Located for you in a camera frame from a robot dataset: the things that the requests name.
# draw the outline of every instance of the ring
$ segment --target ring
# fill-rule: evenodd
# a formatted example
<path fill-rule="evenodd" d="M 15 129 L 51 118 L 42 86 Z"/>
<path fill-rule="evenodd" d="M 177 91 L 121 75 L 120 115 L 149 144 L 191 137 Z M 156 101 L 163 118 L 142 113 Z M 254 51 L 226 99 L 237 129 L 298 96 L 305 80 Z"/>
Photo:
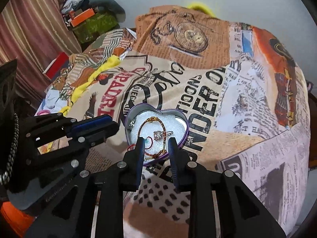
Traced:
<path fill-rule="evenodd" d="M 156 141 L 162 140 L 164 138 L 163 131 L 155 131 L 155 132 L 153 132 L 153 134 L 154 134 L 154 140 L 156 140 Z M 172 132 L 172 131 L 166 132 L 166 136 L 171 136 L 173 134 L 174 134 L 174 132 Z"/>
<path fill-rule="evenodd" d="M 132 119 L 132 121 L 129 123 L 129 127 L 131 127 L 131 129 L 134 127 L 135 124 L 135 118 Z"/>

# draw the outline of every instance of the orange object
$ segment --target orange object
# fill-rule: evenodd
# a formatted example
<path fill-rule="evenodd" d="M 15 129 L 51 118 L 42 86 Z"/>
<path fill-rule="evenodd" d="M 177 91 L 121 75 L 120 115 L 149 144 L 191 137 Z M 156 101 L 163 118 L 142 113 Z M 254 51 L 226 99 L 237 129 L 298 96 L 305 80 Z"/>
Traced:
<path fill-rule="evenodd" d="M 25 235 L 26 230 L 34 221 L 34 217 L 19 211 L 10 202 L 4 202 L 2 204 L 0 214 L 3 215 L 10 227 L 20 237 Z"/>
<path fill-rule="evenodd" d="M 72 24 L 73 27 L 75 27 L 93 15 L 95 15 L 94 10 L 92 8 L 90 8 L 90 9 L 82 12 L 78 16 L 76 16 L 73 20 L 71 20 L 70 23 Z"/>
<path fill-rule="evenodd" d="M 75 18 L 75 12 L 74 11 L 70 11 L 69 12 L 69 17 L 73 20 Z"/>

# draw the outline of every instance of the orange box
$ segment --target orange box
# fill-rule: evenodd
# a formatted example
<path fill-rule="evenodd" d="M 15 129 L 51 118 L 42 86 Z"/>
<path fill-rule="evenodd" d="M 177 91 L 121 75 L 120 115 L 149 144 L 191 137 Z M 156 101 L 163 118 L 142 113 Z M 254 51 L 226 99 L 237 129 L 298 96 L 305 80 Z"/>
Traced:
<path fill-rule="evenodd" d="M 73 27 L 75 27 L 93 15 L 95 15 L 94 10 L 92 8 L 90 8 L 90 9 L 82 12 L 78 16 L 76 16 L 73 20 L 71 20 L 70 23 L 72 24 Z"/>

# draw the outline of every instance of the bed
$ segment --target bed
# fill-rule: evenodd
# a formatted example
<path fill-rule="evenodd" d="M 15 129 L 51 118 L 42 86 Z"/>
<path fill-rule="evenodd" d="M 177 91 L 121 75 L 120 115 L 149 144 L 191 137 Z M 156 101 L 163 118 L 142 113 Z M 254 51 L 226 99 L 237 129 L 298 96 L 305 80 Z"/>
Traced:
<path fill-rule="evenodd" d="M 112 55 L 120 64 L 74 102 L 75 89 Z M 191 160 L 234 171 L 286 234 L 294 227 L 308 173 L 308 94 L 300 67 L 270 32 L 179 6 L 150 8 L 136 19 L 136 38 L 128 29 L 100 36 L 70 56 L 50 90 L 56 112 L 67 107 L 64 115 L 78 121 L 109 114 L 120 124 L 117 135 L 91 149 L 88 170 L 123 158 L 125 118 L 134 105 L 175 108 L 189 120 L 182 149 Z M 41 153 L 66 144 L 55 141 Z M 187 237 L 189 202 L 189 193 L 175 190 L 168 160 L 144 167 L 139 190 L 125 194 L 125 237 Z"/>

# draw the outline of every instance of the heart-shaped tin box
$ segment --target heart-shaped tin box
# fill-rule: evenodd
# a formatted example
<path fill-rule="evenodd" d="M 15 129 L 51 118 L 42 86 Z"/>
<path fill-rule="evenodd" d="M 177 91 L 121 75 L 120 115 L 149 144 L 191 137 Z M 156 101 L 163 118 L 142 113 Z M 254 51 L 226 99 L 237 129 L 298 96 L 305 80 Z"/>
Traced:
<path fill-rule="evenodd" d="M 132 130 L 133 125 L 131 125 L 131 122 L 139 114 L 141 114 L 145 111 L 153 111 L 153 112 L 158 113 L 160 115 L 165 115 L 165 114 L 174 115 L 175 119 L 184 126 L 184 135 L 183 135 L 183 138 L 178 142 L 178 147 L 180 148 L 184 144 L 184 142 L 186 141 L 187 135 L 188 135 L 188 128 L 189 127 L 188 127 L 188 120 L 187 120 L 186 116 L 181 111 L 179 111 L 177 109 L 157 110 L 156 108 L 154 108 L 150 104 L 141 103 L 141 104 L 137 104 L 134 107 L 132 107 L 126 116 L 125 133 L 126 133 L 126 140 L 127 140 L 129 146 L 132 145 L 130 134 L 131 134 L 131 130 Z M 166 159 L 167 157 L 168 157 L 168 153 L 165 153 L 165 154 L 159 156 L 157 159 L 153 159 L 150 162 L 144 163 L 144 166 L 154 164 L 160 160 Z"/>

